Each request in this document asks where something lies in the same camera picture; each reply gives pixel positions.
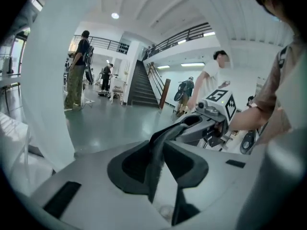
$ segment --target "gray floor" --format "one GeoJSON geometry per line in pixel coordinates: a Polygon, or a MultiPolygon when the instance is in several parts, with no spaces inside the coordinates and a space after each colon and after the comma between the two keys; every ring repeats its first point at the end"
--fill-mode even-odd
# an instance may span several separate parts
{"type": "MultiPolygon", "coordinates": [[[[26,123],[17,88],[7,92],[10,113],[1,95],[0,112],[26,123]]],[[[68,130],[76,152],[92,153],[123,144],[143,141],[171,124],[173,107],[165,104],[163,110],[143,106],[113,104],[97,95],[95,86],[87,86],[83,97],[95,101],[80,111],[66,113],[68,130]]]]}

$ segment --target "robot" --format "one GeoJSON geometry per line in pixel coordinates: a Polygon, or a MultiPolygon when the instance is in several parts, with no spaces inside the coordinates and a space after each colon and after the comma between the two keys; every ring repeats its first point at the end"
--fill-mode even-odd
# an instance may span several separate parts
{"type": "Polygon", "coordinates": [[[227,132],[235,112],[232,93],[216,90],[194,113],[150,140],[77,159],[43,183],[31,200],[72,229],[256,229],[303,178],[306,149],[304,144],[294,148],[292,139],[303,140],[306,130],[275,139],[269,147],[259,145],[251,155],[189,145],[201,138],[210,144],[227,132]],[[285,165],[282,157],[289,154],[292,161],[285,165]],[[294,169],[294,164],[302,166],[294,169]],[[165,165],[169,177],[161,176],[165,165]],[[168,187],[172,179],[176,188],[164,195],[175,198],[168,222],[153,203],[158,185],[168,187]],[[282,180],[287,185],[279,184],[282,180]],[[278,193],[267,188],[275,184],[278,193]]]}

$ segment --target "white t-shirt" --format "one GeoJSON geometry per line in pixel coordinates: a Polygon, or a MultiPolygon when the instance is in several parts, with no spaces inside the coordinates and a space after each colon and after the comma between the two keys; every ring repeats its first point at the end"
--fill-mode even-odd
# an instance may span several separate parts
{"type": "Polygon", "coordinates": [[[209,78],[205,78],[202,82],[202,86],[198,92],[197,102],[198,103],[203,97],[210,94],[212,91],[218,88],[220,67],[216,60],[210,60],[202,71],[209,74],[209,78]]]}

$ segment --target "staircase railing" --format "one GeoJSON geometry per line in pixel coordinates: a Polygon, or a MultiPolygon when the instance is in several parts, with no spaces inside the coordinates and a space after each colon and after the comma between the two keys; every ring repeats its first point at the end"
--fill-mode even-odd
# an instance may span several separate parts
{"type": "MultiPolygon", "coordinates": [[[[71,41],[69,51],[75,51],[78,47],[78,43],[80,42],[80,40],[81,40],[81,36],[75,35],[71,41]]],[[[90,44],[93,47],[104,48],[104,49],[116,51],[116,52],[119,52],[125,55],[127,54],[128,49],[129,49],[129,45],[127,44],[123,44],[123,43],[105,39],[105,38],[90,36],[88,40],[90,41],[90,44]]]]}
{"type": "Polygon", "coordinates": [[[152,47],[147,54],[145,55],[143,60],[146,60],[147,58],[154,56],[168,48],[171,48],[173,46],[178,45],[178,43],[182,42],[183,40],[190,41],[194,39],[198,39],[201,37],[204,37],[204,33],[207,33],[211,31],[212,28],[208,23],[203,23],[196,25],[194,27],[191,27],[187,30],[184,30],[180,33],[177,33],[176,35],[168,38],[167,40],[159,43],[158,45],[152,47]]]}
{"type": "Polygon", "coordinates": [[[159,76],[157,69],[154,67],[153,62],[151,64],[147,64],[147,68],[148,68],[148,78],[150,79],[150,75],[151,75],[154,81],[154,84],[159,91],[159,94],[160,94],[159,107],[162,109],[164,106],[165,100],[166,100],[166,96],[167,96],[167,92],[168,92],[169,84],[171,80],[166,79],[165,83],[163,83],[162,79],[159,76]]]}

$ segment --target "human hand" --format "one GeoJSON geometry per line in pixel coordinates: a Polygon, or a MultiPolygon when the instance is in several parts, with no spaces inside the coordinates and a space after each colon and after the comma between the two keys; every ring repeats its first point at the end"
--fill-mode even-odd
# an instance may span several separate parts
{"type": "Polygon", "coordinates": [[[188,101],[188,108],[191,111],[196,105],[196,98],[195,97],[191,97],[188,101]]]}

